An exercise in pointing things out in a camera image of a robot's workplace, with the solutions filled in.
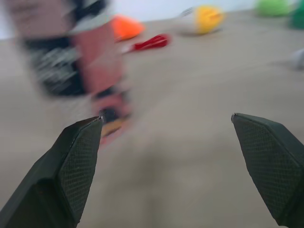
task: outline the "white wall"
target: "white wall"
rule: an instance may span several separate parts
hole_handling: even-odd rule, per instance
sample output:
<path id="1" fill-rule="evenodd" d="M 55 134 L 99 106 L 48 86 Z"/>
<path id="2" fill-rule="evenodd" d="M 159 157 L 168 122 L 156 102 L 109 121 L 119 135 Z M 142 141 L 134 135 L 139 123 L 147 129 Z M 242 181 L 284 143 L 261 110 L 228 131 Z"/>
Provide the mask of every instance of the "white wall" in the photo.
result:
<path id="1" fill-rule="evenodd" d="M 113 0 L 115 10 L 140 21 L 173 18 L 185 9 L 202 4 L 212 4 L 224 11 L 250 9 L 256 0 Z M 13 36 L 8 25 L 3 3 L 0 0 L 0 39 Z"/>

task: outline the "beige floor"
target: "beige floor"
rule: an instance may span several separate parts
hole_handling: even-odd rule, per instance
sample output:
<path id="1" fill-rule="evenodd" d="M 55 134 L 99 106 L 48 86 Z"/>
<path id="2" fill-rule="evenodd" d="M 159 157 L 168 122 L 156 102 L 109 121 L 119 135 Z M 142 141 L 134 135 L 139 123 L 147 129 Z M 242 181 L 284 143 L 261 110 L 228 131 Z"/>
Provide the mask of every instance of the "beige floor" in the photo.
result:
<path id="1" fill-rule="evenodd" d="M 304 33 L 286 24 L 236 13 L 218 33 L 173 33 L 165 49 L 127 54 L 134 126 L 99 153 L 78 227 L 276 227 L 230 116 L 281 122 L 304 142 L 304 72 L 287 62 L 304 47 Z M 172 21 L 147 26 L 143 39 L 172 32 Z M 8 42 L 0 48 L 1 207 L 60 129 L 30 89 L 18 53 Z"/>

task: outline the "textured gripper pad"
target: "textured gripper pad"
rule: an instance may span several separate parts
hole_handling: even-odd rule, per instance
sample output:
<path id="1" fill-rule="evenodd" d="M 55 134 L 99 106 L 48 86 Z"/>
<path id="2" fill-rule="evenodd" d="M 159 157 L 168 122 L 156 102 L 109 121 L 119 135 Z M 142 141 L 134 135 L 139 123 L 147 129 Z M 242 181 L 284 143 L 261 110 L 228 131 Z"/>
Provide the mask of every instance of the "textured gripper pad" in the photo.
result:
<path id="1" fill-rule="evenodd" d="M 75 228 L 95 173 L 102 126 L 102 117 L 93 117 L 64 129 L 0 211 L 0 228 Z"/>
<path id="2" fill-rule="evenodd" d="M 231 120 L 247 170 L 272 217 L 278 225 L 304 227 L 304 146 L 280 123 L 245 114 Z"/>

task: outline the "toy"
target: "toy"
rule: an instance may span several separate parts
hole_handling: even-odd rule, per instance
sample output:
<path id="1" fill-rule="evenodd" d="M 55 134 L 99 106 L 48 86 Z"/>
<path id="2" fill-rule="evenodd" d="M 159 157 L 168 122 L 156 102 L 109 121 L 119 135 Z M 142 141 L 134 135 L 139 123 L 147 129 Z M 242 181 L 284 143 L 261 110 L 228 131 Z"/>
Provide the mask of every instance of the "toy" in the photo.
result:
<path id="1" fill-rule="evenodd" d="M 122 49 L 122 53 L 128 53 L 133 51 L 142 51 L 151 48 L 162 48 L 169 44 L 169 36 L 167 34 L 160 34 L 152 39 L 147 40 L 146 42 L 136 43 L 131 46 L 125 46 Z"/>
<path id="2" fill-rule="evenodd" d="M 110 143 L 127 128 L 132 109 L 129 91 L 129 86 L 121 82 L 93 96 L 94 110 L 104 117 L 102 145 Z"/>
<path id="3" fill-rule="evenodd" d="M 304 29 L 304 0 L 299 4 L 291 16 L 291 26 L 296 29 Z"/>
<path id="4" fill-rule="evenodd" d="M 290 12 L 287 0 L 258 0 L 256 13 L 259 16 L 286 16 Z"/>
<path id="5" fill-rule="evenodd" d="M 134 38 L 145 30 L 140 22 L 123 15 L 115 15 L 112 26 L 119 41 Z"/>
<path id="6" fill-rule="evenodd" d="M 176 27 L 185 34 L 206 34 L 218 29 L 223 19 L 223 12 L 216 7 L 192 7 L 178 16 Z"/>

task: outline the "red scissors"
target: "red scissors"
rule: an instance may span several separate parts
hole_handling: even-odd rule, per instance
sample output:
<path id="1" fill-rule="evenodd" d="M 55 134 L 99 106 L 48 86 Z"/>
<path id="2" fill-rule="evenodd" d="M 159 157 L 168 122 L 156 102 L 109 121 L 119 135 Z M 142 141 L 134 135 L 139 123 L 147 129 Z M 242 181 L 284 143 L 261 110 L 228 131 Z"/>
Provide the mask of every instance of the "red scissors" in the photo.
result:
<path id="1" fill-rule="evenodd" d="M 162 48 L 169 44 L 170 38 L 167 34 L 160 34 L 143 43 L 133 44 L 126 52 L 142 51 L 151 48 Z"/>

